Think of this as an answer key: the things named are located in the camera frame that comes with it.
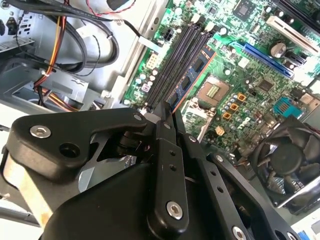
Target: red wire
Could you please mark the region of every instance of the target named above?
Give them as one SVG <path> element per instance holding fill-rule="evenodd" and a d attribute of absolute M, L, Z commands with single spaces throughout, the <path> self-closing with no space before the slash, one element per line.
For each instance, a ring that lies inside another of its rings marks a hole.
<path fill-rule="evenodd" d="M 85 0 L 85 3 L 86 3 L 86 5 L 88 6 L 88 8 L 90 9 L 90 12 L 91 12 L 91 13 L 93 13 L 93 14 L 94 14 L 95 16 L 97 16 L 97 17 L 101 17 L 102 15 L 119 14 L 119 13 L 122 13 L 122 12 L 124 12 L 124 11 L 127 11 L 128 9 L 132 8 L 132 7 L 135 5 L 136 1 L 137 1 L 137 0 L 134 0 L 133 3 L 132 3 L 130 6 L 124 8 L 124 9 L 118 10 L 118 11 L 106 11 L 106 12 L 99 12 L 99 13 L 95 12 L 95 11 L 92 9 L 92 7 L 90 6 L 89 0 Z"/>

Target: fan blade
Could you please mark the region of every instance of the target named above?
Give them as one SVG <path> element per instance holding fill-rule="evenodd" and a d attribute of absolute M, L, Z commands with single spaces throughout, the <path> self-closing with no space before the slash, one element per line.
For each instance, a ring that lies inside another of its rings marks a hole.
<path fill-rule="evenodd" d="M 271 185 L 272 180 L 273 180 L 273 178 L 276 176 L 276 174 L 277 174 L 277 173 L 276 173 L 275 171 L 270 172 L 268 178 L 266 179 L 266 186 L 267 186 L 267 187 L 269 187 L 269 186 Z"/>
<path fill-rule="evenodd" d="M 319 163 L 312 163 L 307 166 L 302 166 L 299 171 L 299 180 L 304 184 L 307 185 L 316 177 L 319 176 L 320 171 L 320 164 Z"/>
<path fill-rule="evenodd" d="M 294 185 L 292 178 L 289 175 L 287 175 L 283 179 L 284 179 L 283 186 L 284 186 L 285 193 L 294 194 L 296 191 L 296 186 Z"/>
<path fill-rule="evenodd" d="M 308 162 L 320 162 L 320 140 L 314 135 L 310 135 L 309 141 L 307 142 L 303 153 L 305 154 L 305 158 Z"/>
<path fill-rule="evenodd" d="M 271 154 L 269 154 L 268 156 L 265 156 L 264 159 L 260 160 L 259 163 L 258 163 L 258 167 L 261 167 L 262 165 L 268 163 L 271 161 L 271 158 L 270 158 Z"/>
<path fill-rule="evenodd" d="M 291 139 L 288 136 L 273 137 L 268 139 L 266 142 L 275 146 L 292 143 Z"/>
<path fill-rule="evenodd" d="M 289 127 L 287 131 L 289 133 L 289 138 L 291 139 L 293 144 L 299 146 L 302 149 L 306 147 L 310 138 L 310 132 L 302 128 L 293 127 Z"/>

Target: cpu cooler fan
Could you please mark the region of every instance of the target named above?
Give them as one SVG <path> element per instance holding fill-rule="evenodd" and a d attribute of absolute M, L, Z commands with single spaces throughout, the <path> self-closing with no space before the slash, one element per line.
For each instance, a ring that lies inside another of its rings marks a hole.
<path fill-rule="evenodd" d="M 285 207 L 297 215 L 320 198 L 315 180 L 320 176 L 320 138 L 293 116 L 259 144 L 249 160 L 275 207 L 295 196 Z"/>

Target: black plastic bracket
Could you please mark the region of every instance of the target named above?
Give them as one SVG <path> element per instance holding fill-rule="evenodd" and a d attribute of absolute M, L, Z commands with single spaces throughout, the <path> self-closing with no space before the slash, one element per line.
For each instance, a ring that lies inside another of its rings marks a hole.
<path fill-rule="evenodd" d="M 268 204 L 248 181 L 221 154 L 210 153 L 207 160 L 215 163 L 218 170 L 228 178 L 228 182 L 241 193 L 241 205 L 252 217 L 251 230 L 259 240 L 292 240 L 299 236 L 286 221 Z"/>
<path fill-rule="evenodd" d="M 45 126 L 51 135 L 34 137 L 33 126 Z M 31 115 L 13 123 L 6 147 L 20 165 L 64 183 L 75 179 L 89 161 L 94 134 L 141 132 L 146 126 L 144 116 L 132 108 Z"/>

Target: white connector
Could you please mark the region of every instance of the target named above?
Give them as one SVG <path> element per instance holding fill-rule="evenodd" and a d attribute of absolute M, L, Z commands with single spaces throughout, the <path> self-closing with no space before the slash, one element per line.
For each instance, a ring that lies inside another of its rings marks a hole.
<path fill-rule="evenodd" d="M 309 53 L 318 56 L 320 54 L 320 48 L 315 43 L 311 42 L 306 37 L 302 36 L 299 32 L 294 30 L 291 26 L 286 24 L 277 16 L 271 16 L 266 21 L 266 24 L 286 36 L 292 42 L 308 51 Z"/>

